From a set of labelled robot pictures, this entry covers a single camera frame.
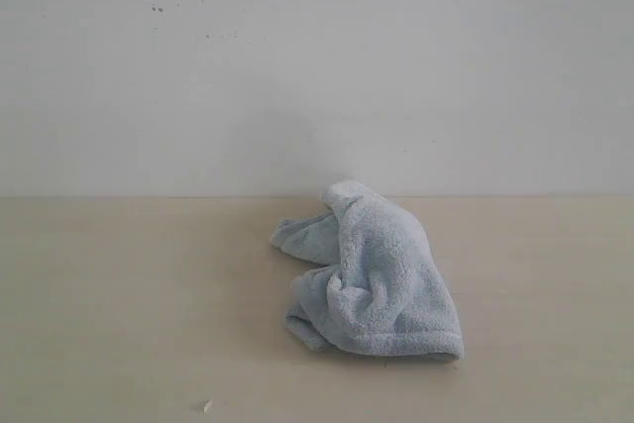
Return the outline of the light blue terry towel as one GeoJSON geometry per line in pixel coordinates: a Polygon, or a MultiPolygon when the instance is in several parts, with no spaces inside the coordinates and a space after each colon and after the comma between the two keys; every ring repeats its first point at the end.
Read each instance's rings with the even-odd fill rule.
{"type": "Polygon", "coordinates": [[[461,359],[458,312],[419,221],[353,180],[322,202],[326,213],[283,220],[270,237],[313,265],[292,282],[288,331],[314,352],[461,359]]]}

